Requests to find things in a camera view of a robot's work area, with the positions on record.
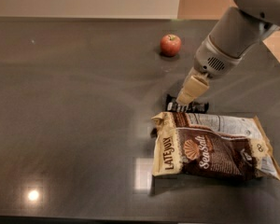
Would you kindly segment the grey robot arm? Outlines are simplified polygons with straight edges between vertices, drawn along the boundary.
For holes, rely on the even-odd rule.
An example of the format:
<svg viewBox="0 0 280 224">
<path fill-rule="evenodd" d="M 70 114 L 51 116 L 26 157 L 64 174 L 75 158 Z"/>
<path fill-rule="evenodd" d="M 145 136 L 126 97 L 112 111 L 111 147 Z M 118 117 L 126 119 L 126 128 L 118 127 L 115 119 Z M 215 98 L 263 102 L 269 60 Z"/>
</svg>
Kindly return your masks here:
<svg viewBox="0 0 280 224">
<path fill-rule="evenodd" d="M 233 0 L 197 49 L 176 101 L 188 105 L 209 89 L 209 81 L 238 66 L 258 42 L 280 29 L 280 0 Z"/>
</svg>

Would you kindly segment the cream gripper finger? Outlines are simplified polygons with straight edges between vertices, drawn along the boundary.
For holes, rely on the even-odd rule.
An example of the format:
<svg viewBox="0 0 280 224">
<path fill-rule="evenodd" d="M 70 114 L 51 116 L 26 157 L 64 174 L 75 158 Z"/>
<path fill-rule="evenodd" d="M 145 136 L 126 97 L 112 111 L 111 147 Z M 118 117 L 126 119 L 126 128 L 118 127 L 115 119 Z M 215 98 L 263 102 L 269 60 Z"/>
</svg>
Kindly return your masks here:
<svg viewBox="0 0 280 224">
<path fill-rule="evenodd" d="M 188 105 L 209 89 L 209 80 L 194 68 L 191 68 L 184 80 L 182 88 L 177 95 L 176 101 L 180 105 Z"/>
</svg>

